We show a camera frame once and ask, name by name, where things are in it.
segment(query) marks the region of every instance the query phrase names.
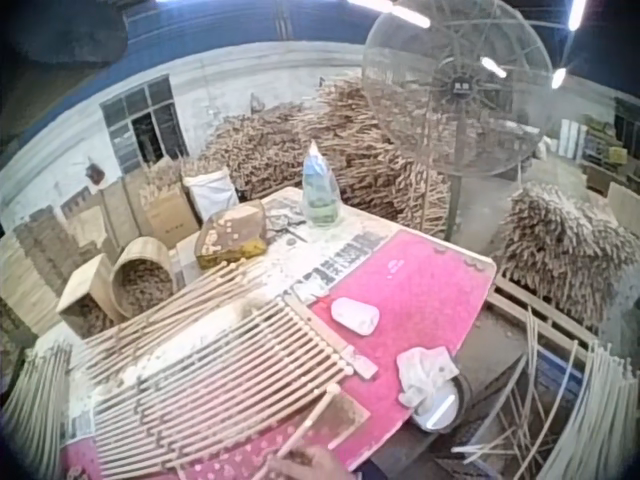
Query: fan grille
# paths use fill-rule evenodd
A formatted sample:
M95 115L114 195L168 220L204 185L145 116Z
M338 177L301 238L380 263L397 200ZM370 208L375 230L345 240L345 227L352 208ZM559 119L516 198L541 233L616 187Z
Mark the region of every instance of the fan grille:
M394 143L458 176L499 173L531 155L553 121L551 62L531 26L498 0L398 5L431 26L387 13L367 39L363 86Z

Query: fluorescent light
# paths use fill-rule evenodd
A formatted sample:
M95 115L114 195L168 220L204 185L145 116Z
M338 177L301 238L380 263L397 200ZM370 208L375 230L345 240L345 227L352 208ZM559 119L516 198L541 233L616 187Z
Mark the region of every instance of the fluorescent light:
M575 32L580 27L586 6L587 0L573 0L571 13L569 14L569 30L572 32Z
M482 66L484 68L495 73L500 78L505 78L507 76L507 72L505 72L502 68L500 68L498 64L494 62L492 59L490 59L489 57L482 57L480 59L480 63L482 63Z
M394 6L391 0L348 0L349 3L354 5L360 5L361 7L371 8L381 13L391 13L398 18L401 18L409 23L417 25L422 28L429 28L431 26L431 20L424 15L414 12L405 7Z
M554 90L560 88L560 85L562 85L562 82L564 82L564 77L566 76L566 68L559 68L558 70L556 70L553 74L553 80L551 80L551 88L553 88Z
M394 5L391 9L391 14L421 28L429 28L431 26L431 20L427 17L405 7Z
M393 8L391 0L349 0L349 3L360 5L361 7L371 8L382 13L389 13Z

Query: plastic water bottle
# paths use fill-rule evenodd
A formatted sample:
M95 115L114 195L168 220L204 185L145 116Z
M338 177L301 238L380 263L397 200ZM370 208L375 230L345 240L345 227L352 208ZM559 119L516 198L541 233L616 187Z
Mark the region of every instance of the plastic water bottle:
M302 211L310 223L328 227L338 219L341 203L331 167L312 142L302 166Z

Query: pink mat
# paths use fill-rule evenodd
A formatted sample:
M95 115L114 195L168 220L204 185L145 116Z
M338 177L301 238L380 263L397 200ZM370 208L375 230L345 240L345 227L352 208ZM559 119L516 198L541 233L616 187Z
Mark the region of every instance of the pink mat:
M415 346L434 348L446 346L455 354L487 297L495 276L495 266L483 264L476 269L465 262L465 256L448 249L438 251L431 240L410 232L400 232L375 255L331 290L331 295L312 309L320 318L367 356L379 368L376 377L364 382L352 377L343 383L344 390L365 407L371 417L354 434L340 444L336 452L350 468L368 458L409 418L410 411L397 402L400 392L396 356ZM360 337L331 320L332 299L349 297L375 305L380 310L380 323L375 332ZM241 464L251 458L258 462L258 452L273 451L297 426L299 418L255 440L250 455L246 446L242 461L237 464L234 451L225 459L210 459L200 465L185 468L189 480L222 480L250 478ZM314 443L317 438L309 438ZM100 480L100 467L92 439L68 445L63 450L63 464L81 465L92 480ZM155 480L175 479L175 475L154 475Z

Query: work table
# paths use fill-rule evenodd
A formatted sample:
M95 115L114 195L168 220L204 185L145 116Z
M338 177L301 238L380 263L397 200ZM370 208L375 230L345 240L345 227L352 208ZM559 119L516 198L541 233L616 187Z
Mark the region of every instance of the work table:
M488 258L346 206L336 225L314 228L299 212L301 195L298 189L285 188L263 200L269 248L260 260L264 286L256 294L273 298L293 288L306 296L303 300L318 317L378 367L371 381L354 376L342 385L370 413L336 448L342 461L355 468L410 417L411 412L397 402L396 356L414 346L441 345L455 355L489 293L496 267ZM202 274L194 242L195 237L189 237L172 252L183 285ZM372 335L360 337L331 319L331 301L339 297L380 310L380 323ZM167 342L172 345L146 362L162 364L188 354L201 341L197 328L190 331L191 337L181 333L180 342ZM61 339L74 345L74 356L83 350L82 340L64 324L43 336L37 349ZM122 380L127 383L131 378L125 372ZM81 464L90 470L93 480L102 477L92 444L91 410L106 388L94 388L81 368L73 370L64 457L69 466ZM197 471L185 469L185 475L197 480L206 471L203 464Z

